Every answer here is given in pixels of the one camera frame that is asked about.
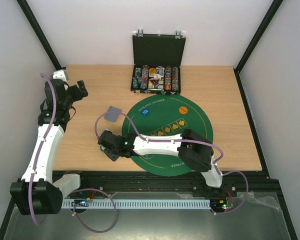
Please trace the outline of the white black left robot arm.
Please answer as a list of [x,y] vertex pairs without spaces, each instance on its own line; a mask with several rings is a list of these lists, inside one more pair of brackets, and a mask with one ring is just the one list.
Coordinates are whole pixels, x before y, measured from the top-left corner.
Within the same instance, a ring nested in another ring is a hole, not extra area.
[[88,96],[85,83],[69,85],[67,77],[46,79],[45,100],[37,119],[38,135],[29,165],[21,179],[10,186],[10,194],[24,215],[50,215],[60,212],[65,197],[77,190],[81,178],[69,173],[53,181],[53,167],[59,144],[71,120],[73,104]]

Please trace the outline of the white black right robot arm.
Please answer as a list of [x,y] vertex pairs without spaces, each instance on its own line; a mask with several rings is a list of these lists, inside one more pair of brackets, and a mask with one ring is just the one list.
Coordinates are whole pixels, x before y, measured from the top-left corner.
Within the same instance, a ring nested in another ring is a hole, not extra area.
[[208,191],[219,196],[226,189],[209,140],[191,129],[170,136],[149,136],[129,133],[126,137],[104,130],[97,143],[112,161],[119,157],[132,158],[145,155],[165,155],[181,159],[187,167],[200,172],[208,185]]

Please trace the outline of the blue patterned card deck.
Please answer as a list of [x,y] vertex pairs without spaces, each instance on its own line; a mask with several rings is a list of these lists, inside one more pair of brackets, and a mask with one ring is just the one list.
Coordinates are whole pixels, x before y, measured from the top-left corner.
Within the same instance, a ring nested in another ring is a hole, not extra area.
[[104,116],[104,119],[108,122],[115,123],[118,120],[121,112],[122,110],[120,108],[110,106]]

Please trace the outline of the blue small blind button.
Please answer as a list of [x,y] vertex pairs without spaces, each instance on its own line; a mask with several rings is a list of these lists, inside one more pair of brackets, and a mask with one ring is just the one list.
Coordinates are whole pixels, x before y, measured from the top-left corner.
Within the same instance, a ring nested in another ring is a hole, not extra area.
[[143,116],[148,116],[150,114],[150,110],[148,108],[144,108],[141,110],[141,114]]

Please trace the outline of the round green poker mat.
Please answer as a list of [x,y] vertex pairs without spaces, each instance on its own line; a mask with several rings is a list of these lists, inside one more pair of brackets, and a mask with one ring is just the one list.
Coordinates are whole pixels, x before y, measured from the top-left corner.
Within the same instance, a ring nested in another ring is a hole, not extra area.
[[[187,114],[180,114],[185,106]],[[148,108],[149,115],[143,116],[142,109]],[[127,113],[139,133],[148,136],[170,136],[191,129],[210,142],[214,133],[206,113],[193,101],[181,95],[159,95],[147,97],[136,103]],[[179,176],[191,171],[178,157],[168,155],[133,156],[132,160],[143,170],[159,176]]]

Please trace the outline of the leftmost chip row in case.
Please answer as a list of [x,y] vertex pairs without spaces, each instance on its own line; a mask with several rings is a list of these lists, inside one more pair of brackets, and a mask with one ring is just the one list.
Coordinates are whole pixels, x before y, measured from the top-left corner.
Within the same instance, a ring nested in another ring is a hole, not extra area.
[[134,76],[132,78],[132,87],[135,89],[139,89],[141,87],[141,82],[142,82],[142,69],[136,67],[134,71]]

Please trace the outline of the chip row in case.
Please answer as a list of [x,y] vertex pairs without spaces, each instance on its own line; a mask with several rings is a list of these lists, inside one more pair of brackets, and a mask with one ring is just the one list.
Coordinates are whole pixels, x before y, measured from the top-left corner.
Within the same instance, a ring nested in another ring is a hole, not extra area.
[[143,65],[141,71],[141,82],[140,82],[141,89],[146,89],[148,87],[148,76],[149,76],[149,66]]
[[139,89],[141,87],[141,82],[142,82],[142,69],[136,67],[134,71],[134,76],[132,78],[132,87],[135,89]]
[[172,91],[178,91],[179,90],[179,69],[177,66],[174,66],[172,68]]
[[164,70],[164,89],[172,89],[172,68],[167,66]]

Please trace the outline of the orange big blind button on mat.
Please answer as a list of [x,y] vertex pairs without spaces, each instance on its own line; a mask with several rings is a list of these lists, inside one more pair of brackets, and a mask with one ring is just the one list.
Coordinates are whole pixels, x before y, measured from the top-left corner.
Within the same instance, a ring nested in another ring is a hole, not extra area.
[[188,108],[185,107],[185,106],[181,106],[181,107],[179,108],[179,113],[182,114],[182,115],[187,114],[187,113],[188,113]]

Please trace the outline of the triangular all in button in case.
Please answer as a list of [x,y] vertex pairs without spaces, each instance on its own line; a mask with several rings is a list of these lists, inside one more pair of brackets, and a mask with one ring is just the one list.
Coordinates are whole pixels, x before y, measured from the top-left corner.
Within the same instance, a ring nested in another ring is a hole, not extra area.
[[148,87],[155,88],[159,84],[159,82],[160,82],[159,78],[151,78],[151,79],[149,79]]

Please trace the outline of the orange big blind button in case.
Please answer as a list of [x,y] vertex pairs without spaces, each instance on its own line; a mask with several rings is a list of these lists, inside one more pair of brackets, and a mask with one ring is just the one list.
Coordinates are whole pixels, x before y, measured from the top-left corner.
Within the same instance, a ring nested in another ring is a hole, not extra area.
[[154,75],[156,74],[156,68],[149,68],[148,72],[149,74]]

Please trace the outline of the black poker chip case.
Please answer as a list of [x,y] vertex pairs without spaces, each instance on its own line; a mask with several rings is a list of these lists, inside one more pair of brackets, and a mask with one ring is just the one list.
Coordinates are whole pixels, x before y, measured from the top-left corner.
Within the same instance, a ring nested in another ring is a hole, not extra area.
[[[138,29],[132,35],[133,46],[133,72],[130,84],[130,91],[141,94],[162,94],[179,95],[181,93],[181,62],[183,58],[186,37],[177,30],[173,35],[169,34],[145,34],[143,29]],[[154,79],[155,74],[148,72],[148,85],[146,89],[133,88],[133,77],[136,68],[143,68],[148,65],[149,68],[156,68],[156,74],[163,76],[155,88],[149,87],[149,79]],[[171,86],[172,86],[172,68],[178,67],[178,91],[165,90],[164,75],[165,68],[171,67]]]

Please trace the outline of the black aluminium frame post left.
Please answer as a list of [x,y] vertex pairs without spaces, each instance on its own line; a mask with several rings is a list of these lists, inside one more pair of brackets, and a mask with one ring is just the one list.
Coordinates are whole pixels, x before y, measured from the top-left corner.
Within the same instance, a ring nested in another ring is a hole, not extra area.
[[62,67],[60,64],[57,56],[55,55],[44,31],[42,30],[35,14],[33,13],[29,3],[27,0],[17,0],[16,1],[22,10],[24,16],[26,17],[28,23],[30,24],[32,30],[34,31],[35,35],[37,36],[39,42],[41,43],[44,51],[46,52],[48,58],[50,59],[54,68],[58,70],[64,70],[65,68]]

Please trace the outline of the black aluminium frame post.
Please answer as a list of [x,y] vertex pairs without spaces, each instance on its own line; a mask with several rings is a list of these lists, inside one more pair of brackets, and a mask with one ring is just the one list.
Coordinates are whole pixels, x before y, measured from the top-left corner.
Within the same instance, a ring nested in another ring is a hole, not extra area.
[[259,41],[261,40],[263,34],[267,30],[268,26],[270,25],[272,19],[276,15],[277,11],[279,10],[280,6],[282,5],[283,0],[273,0],[271,5],[269,6],[266,14],[264,15],[262,21],[260,22],[257,30],[255,31],[252,39],[250,40],[247,48],[245,49],[242,57],[240,58],[236,68],[234,69],[235,75],[239,75],[240,72],[245,67],[248,59],[252,55],[253,51],[255,50],[256,46],[258,45]]
[[22,10],[24,16],[26,17],[28,23],[30,24],[32,30],[34,31],[35,35],[37,36],[39,42],[41,43],[44,51],[46,52],[48,58],[50,59],[54,68],[58,70],[64,70],[65,68],[62,67],[60,64],[57,56],[55,55],[44,31],[42,30],[35,14],[33,13],[29,3],[27,0],[17,0],[16,1]]

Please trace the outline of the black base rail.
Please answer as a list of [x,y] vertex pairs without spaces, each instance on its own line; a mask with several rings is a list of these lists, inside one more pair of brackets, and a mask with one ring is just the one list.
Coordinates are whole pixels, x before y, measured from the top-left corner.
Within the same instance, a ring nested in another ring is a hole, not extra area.
[[177,192],[191,193],[194,197],[223,198],[246,191],[246,182],[239,173],[223,177],[220,188],[209,187],[203,176],[190,172],[180,176],[158,176],[145,171],[61,171],[52,174],[54,181],[65,174],[79,174],[81,188],[96,188],[108,194],[116,192]]

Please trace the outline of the black aluminium frame post right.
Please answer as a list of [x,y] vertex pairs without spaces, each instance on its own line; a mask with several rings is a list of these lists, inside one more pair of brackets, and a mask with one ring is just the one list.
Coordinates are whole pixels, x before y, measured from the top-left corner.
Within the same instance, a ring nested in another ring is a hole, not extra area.
[[270,25],[272,19],[276,15],[277,11],[279,10],[280,6],[282,5],[283,0],[273,0],[271,5],[269,6],[266,14],[264,15],[262,21],[260,22],[257,30],[255,31],[252,39],[250,40],[247,48],[245,49],[242,57],[240,58],[236,68],[234,69],[235,75],[239,75],[240,72],[245,67],[248,59],[252,55],[253,51],[255,50],[256,46],[258,45],[259,41],[261,40],[263,34],[267,30],[268,26]]

